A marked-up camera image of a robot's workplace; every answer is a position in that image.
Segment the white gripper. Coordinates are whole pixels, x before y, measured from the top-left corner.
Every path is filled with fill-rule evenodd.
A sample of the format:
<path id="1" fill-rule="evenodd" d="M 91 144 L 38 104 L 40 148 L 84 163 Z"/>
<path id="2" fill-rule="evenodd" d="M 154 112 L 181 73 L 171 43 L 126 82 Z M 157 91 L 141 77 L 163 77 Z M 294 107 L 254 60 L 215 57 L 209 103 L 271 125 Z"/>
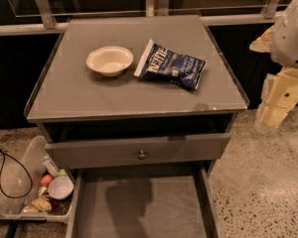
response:
<path id="1" fill-rule="evenodd" d="M 257 130 L 274 130 L 298 103 L 298 0 L 293 0 L 274 28 L 268 28 L 249 48 L 270 52 L 272 60 L 283 65 L 276 75 L 266 76 L 255 119 Z"/>

